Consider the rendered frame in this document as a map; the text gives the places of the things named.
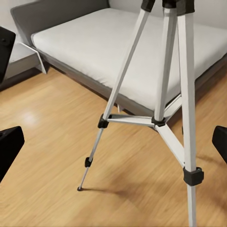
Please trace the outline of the digital camera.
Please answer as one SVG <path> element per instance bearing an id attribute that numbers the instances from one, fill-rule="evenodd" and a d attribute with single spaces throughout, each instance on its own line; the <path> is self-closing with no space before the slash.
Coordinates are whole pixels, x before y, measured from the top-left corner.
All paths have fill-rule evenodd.
<path id="1" fill-rule="evenodd" d="M 0 27 L 0 85 L 4 81 L 16 34 Z"/>

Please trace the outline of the camera tripod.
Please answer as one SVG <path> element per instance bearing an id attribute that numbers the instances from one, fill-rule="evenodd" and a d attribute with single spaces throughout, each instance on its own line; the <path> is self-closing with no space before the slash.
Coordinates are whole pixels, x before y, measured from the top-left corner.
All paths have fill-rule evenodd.
<path id="1" fill-rule="evenodd" d="M 196 227 L 196 196 L 195 186 L 204 180 L 202 168 L 196 166 L 196 136 L 195 136 L 195 88 L 194 88 L 194 39 L 193 24 L 195 5 L 194 0 L 163 0 L 163 30 L 157 81 L 157 96 L 154 117 L 112 114 L 112 108 L 118 96 L 123 78 L 129 67 L 134 51 L 140 39 L 149 13 L 155 0 L 143 0 L 141 11 L 129 42 L 117 80 L 113 87 L 105 113 L 98 123 L 99 133 L 90 157 L 85 160 L 86 171 L 80 187 L 93 161 L 93 155 L 99 144 L 103 130 L 110 122 L 126 123 L 141 126 L 152 126 L 157 130 L 165 143 L 171 149 L 183 167 L 184 181 L 187 183 L 189 227 Z M 175 32 L 178 26 L 180 95 L 166 108 L 169 75 L 171 69 Z M 181 145 L 177 137 L 169 129 L 166 122 L 182 106 L 183 112 L 183 141 Z"/>

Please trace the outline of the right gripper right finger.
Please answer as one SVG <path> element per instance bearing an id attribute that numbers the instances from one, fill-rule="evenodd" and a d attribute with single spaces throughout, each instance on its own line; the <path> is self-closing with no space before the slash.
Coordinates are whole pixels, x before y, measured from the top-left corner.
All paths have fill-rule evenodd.
<path id="1" fill-rule="evenodd" d="M 212 143 L 224 159 L 227 164 L 227 128 L 222 126 L 216 126 L 213 137 Z"/>

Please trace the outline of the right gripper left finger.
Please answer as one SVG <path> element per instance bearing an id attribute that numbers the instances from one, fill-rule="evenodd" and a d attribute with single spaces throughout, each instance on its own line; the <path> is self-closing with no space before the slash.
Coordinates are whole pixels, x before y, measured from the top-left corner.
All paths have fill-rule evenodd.
<path id="1" fill-rule="evenodd" d="M 25 143 L 21 126 L 0 131 L 0 182 Z"/>

